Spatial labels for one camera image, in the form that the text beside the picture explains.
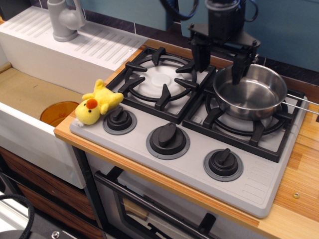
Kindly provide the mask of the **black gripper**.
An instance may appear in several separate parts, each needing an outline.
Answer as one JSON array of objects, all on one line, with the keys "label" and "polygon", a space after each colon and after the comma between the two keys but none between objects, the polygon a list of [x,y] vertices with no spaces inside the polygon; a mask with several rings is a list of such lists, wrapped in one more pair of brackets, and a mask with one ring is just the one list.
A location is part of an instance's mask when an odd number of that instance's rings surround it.
[{"label": "black gripper", "polygon": [[196,71],[203,72],[210,64],[210,52],[234,56],[231,68],[232,84],[238,85],[255,61],[260,41],[244,31],[246,22],[253,22],[259,13],[257,3],[250,1],[255,12],[246,18],[245,0],[206,0],[206,24],[191,23],[190,44]]}]

